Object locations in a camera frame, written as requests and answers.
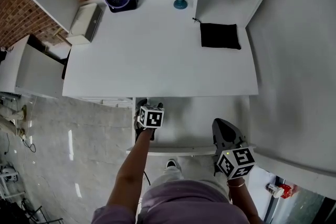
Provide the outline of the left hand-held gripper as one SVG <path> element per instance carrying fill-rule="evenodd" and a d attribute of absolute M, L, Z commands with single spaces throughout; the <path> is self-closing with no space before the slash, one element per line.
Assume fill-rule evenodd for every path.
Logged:
<path fill-rule="evenodd" d="M 147 99 L 140 100 L 136 105 L 134 116 L 135 140 L 146 129 L 153 129 L 151 141 L 155 138 L 155 130 L 163 125 L 164 108 L 163 103 L 157 106 L 149 106 Z"/>

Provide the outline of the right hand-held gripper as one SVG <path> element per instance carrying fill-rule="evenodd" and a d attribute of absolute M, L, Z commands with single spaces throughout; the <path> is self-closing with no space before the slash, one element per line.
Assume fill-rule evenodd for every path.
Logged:
<path fill-rule="evenodd" d="M 228 180 L 242 178 L 255 165 L 254 149 L 247 144 L 239 128 L 216 118 L 212 124 L 214 173 L 223 173 Z"/>

